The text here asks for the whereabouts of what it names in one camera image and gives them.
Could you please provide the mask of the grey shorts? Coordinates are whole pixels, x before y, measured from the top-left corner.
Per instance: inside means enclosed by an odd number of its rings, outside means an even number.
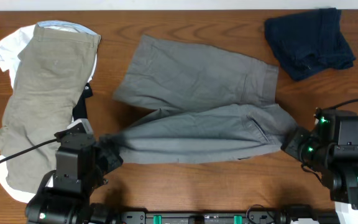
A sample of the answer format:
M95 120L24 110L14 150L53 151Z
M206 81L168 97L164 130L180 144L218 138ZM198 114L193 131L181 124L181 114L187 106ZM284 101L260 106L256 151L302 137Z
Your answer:
M143 36L114 99L150 110L107 135L127 163L209 163L277 152L296 121L278 68L203 44Z

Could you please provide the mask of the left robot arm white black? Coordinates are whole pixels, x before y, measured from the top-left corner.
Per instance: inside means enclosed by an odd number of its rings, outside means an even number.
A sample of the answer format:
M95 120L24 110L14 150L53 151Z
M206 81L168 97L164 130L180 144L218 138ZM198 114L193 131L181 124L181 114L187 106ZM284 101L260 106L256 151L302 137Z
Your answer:
M120 223L115 209L90 203L93 191L108 183L104 176L122 166L119 153L91 134L70 133L59 142L56 169L44 175L26 206L27 223Z

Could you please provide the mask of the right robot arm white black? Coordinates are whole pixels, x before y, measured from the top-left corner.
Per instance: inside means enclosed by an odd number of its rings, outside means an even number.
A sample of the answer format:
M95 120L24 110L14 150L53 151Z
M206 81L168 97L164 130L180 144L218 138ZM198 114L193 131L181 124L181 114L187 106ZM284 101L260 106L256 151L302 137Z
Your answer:
M329 189L338 223L358 223L358 115L318 108L315 127L297 127L281 146Z

